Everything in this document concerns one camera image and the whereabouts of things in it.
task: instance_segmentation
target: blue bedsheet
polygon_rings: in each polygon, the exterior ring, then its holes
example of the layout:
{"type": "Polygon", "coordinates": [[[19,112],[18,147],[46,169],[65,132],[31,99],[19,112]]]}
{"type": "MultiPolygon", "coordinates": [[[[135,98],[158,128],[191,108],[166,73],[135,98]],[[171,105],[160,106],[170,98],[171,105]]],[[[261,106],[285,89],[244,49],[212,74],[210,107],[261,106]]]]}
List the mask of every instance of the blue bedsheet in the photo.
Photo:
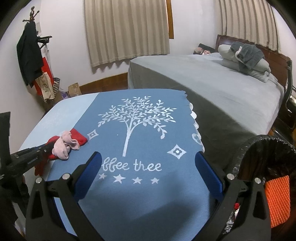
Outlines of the blue bedsheet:
{"type": "Polygon", "coordinates": [[[102,167],[79,205],[106,241],[192,240],[210,205],[194,164],[203,146],[190,114],[184,91],[100,93],[74,126],[88,142],[67,161],[56,160],[48,180],[72,173],[99,151],[102,167]]]}

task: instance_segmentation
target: beige curtain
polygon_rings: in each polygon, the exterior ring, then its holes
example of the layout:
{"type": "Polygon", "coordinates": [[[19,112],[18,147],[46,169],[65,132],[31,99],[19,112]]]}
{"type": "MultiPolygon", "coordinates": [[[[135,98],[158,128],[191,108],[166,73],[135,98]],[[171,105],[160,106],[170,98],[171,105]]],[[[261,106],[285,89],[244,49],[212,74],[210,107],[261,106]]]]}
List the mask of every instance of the beige curtain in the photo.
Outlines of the beige curtain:
{"type": "Polygon", "coordinates": [[[266,0],[217,0],[221,34],[278,50],[274,13],[266,0]]]}
{"type": "Polygon", "coordinates": [[[91,66],[169,54],[165,0],[85,0],[91,66]]]}

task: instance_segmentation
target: white wall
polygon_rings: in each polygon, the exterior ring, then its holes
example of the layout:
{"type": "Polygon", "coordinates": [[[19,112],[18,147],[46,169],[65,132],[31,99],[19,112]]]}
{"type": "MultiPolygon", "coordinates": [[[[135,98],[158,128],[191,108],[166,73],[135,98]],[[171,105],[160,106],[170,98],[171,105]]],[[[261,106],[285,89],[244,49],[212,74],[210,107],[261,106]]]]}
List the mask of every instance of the white wall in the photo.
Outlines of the white wall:
{"type": "Polygon", "coordinates": [[[278,11],[273,7],[276,23],[278,27],[278,35],[280,42],[280,53],[290,57],[293,61],[293,85],[296,86],[296,39],[286,24],[285,20],[281,17],[278,11]]]}
{"type": "Polygon", "coordinates": [[[200,43],[215,47],[215,0],[172,0],[172,12],[175,36],[170,40],[171,54],[192,54],[200,43]]]}
{"type": "Polygon", "coordinates": [[[11,111],[10,119],[10,152],[16,152],[40,121],[44,110],[35,100],[36,93],[28,89],[22,79],[17,60],[16,45],[31,6],[40,6],[41,0],[31,1],[14,18],[0,41],[0,112],[11,111]]]}
{"type": "Polygon", "coordinates": [[[42,0],[40,10],[42,36],[51,35],[48,44],[53,75],[61,79],[61,88],[79,85],[128,71],[127,61],[91,68],[86,41],[84,0],[42,0]]]}
{"type": "MultiPolygon", "coordinates": [[[[42,36],[52,35],[48,44],[51,68],[61,79],[61,87],[83,85],[128,71],[128,61],[118,61],[92,69],[86,41],[84,0],[42,0],[42,36]]],[[[199,43],[214,47],[214,1],[172,0],[175,39],[171,54],[192,54],[199,43]]]]}

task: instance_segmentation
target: tree print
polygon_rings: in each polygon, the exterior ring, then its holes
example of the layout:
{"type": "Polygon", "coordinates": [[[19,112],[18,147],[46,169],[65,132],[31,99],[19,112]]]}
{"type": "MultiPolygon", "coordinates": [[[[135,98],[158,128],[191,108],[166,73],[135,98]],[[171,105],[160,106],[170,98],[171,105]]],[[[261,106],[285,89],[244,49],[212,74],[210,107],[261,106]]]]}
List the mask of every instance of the tree print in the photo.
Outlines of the tree print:
{"type": "Polygon", "coordinates": [[[175,122],[171,114],[176,108],[163,107],[163,102],[161,102],[161,100],[158,100],[158,103],[153,106],[152,103],[149,103],[150,97],[151,96],[144,96],[144,98],[133,97],[133,100],[122,99],[125,104],[118,105],[117,107],[112,105],[109,112],[99,114],[99,116],[102,116],[102,121],[98,123],[98,127],[110,120],[125,123],[127,132],[122,156],[126,156],[128,141],[133,130],[138,125],[147,126],[148,124],[153,126],[153,128],[157,128],[158,132],[162,132],[160,139],[163,139],[167,131],[164,129],[166,125],[162,123],[169,121],[175,122]]]}

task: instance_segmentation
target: wooden headboard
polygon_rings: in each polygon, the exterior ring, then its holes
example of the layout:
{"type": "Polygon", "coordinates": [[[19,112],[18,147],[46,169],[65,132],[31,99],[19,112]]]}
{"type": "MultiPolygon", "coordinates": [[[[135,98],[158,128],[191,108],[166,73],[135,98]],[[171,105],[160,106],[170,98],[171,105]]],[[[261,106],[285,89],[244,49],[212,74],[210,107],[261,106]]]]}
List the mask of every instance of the wooden headboard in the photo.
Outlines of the wooden headboard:
{"type": "MultiPolygon", "coordinates": [[[[243,39],[237,39],[225,35],[218,35],[216,41],[216,50],[221,44],[231,45],[233,42],[239,41],[246,44],[255,44],[243,39]]],[[[290,60],[289,57],[278,53],[277,51],[272,51],[271,49],[264,47],[262,45],[256,44],[256,47],[261,49],[265,60],[269,63],[271,73],[278,79],[278,82],[285,88],[288,78],[288,64],[287,61],[290,60]]]]}

